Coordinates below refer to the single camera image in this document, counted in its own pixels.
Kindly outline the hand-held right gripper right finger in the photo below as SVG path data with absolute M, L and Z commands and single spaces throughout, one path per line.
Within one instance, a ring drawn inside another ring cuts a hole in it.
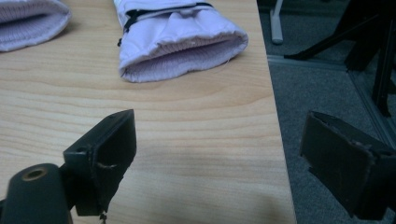
M 307 113 L 300 155 L 309 171 L 352 217 L 380 220 L 396 214 L 396 150 L 344 122 Z

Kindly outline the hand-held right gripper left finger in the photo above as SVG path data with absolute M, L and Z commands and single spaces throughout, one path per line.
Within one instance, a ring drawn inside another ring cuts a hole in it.
M 134 111 L 102 119 L 64 151 L 68 205 L 84 217 L 106 212 L 135 154 Z

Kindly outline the metal floor rail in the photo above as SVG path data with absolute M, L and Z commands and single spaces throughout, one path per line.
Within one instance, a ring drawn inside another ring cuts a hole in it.
M 378 138 L 386 145 L 396 149 L 396 123 L 391 117 L 385 117 L 377 108 L 372 100 L 371 90 L 361 73 L 350 71 L 348 76 L 371 118 Z

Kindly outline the black tripod stand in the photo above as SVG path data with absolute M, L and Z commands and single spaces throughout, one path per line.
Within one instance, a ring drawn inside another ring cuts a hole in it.
M 350 0 L 332 35 L 285 58 L 308 60 L 343 40 L 355 42 L 345 59 L 348 70 L 363 71 L 379 53 L 372 100 L 380 113 L 389 117 L 391 73 L 396 67 L 396 0 Z

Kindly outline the white metal table frame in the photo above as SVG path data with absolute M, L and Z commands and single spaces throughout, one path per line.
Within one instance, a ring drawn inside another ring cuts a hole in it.
M 280 10 L 283 5 L 283 0 L 276 0 L 275 7 L 270 10 L 270 28 L 271 39 L 276 45 L 283 43 L 283 33 L 280 19 Z

